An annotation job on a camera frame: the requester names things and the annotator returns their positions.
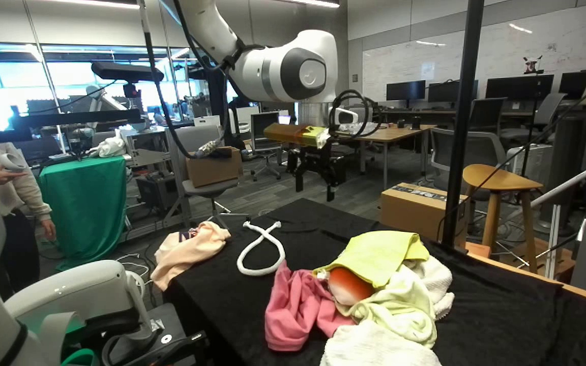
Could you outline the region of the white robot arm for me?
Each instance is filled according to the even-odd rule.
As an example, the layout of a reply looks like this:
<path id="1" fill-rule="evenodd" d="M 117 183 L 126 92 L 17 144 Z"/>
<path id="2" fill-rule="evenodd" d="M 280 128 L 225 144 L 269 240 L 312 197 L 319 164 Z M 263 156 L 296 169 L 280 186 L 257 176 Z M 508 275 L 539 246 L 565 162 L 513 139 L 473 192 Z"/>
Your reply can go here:
<path id="1" fill-rule="evenodd" d="M 219 14 L 215 0 L 175 0 L 185 40 L 219 67 L 243 96 L 255 103 L 296 103 L 324 109 L 330 126 L 341 94 L 338 46 L 332 33 L 300 31 L 279 48 L 247 46 Z"/>

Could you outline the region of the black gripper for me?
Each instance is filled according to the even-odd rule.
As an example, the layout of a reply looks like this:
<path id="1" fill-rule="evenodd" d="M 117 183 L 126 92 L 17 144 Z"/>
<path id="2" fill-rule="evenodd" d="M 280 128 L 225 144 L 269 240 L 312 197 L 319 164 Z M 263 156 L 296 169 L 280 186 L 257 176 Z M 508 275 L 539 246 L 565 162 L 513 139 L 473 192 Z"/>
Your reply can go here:
<path id="1" fill-rule="evenodd" d="M 332 132 L 325 126 L 303 126 L 294 155 L 296 190 L 303 190 L 307 171 L 318 173 L 325 183 L 325 199 L 334 199 L 334 190 L 346 182 L 348 159 L 334 150 Z"/>

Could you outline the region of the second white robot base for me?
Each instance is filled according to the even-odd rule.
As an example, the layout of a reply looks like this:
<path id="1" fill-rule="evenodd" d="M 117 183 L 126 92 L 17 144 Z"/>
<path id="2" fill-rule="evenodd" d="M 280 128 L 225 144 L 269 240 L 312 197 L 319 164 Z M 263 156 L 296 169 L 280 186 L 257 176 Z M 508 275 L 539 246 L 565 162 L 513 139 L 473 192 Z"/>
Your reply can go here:
<path id="1" fill-rule="evenodd" d="M 0 252 L 4 222 L 0 215 Z M 146 339 L 135 360 L 121 366 L 185 366 L 187 335 L 159 334 L 142 304 L 142 286 L 119 261 L 96 261 L 47 276 L 9 302 L 0 299 L 0 366 L 59 366 L 67 328 L 128 313 L 132 339 Z"/>

